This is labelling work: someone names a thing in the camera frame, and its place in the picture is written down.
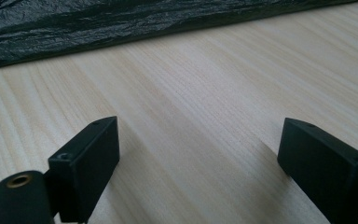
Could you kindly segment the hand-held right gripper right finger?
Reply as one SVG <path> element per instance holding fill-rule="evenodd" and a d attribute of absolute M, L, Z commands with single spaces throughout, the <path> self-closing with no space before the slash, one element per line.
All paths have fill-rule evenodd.
<path fill-rule="evenodd" d="M 284 120 L 278 163 L 332 224 L 358 224 L 358 150 L 319 127 Z"/>

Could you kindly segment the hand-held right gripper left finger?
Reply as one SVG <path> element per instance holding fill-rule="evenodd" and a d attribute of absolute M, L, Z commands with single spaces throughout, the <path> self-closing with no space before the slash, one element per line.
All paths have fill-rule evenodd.
<path fill-rule="evenodd" d="M 88 222 L 119 159 L 116 117 L 84 128 L 48 158 L 52 213 L 63 222 Z"/>

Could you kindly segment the black plastic garbage bag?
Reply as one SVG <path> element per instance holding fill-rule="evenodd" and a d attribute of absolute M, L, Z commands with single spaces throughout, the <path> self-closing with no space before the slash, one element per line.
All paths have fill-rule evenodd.
<path fill-rule="evenodd" d="M 0 67 L 358 0 L 0 0 Z"/>

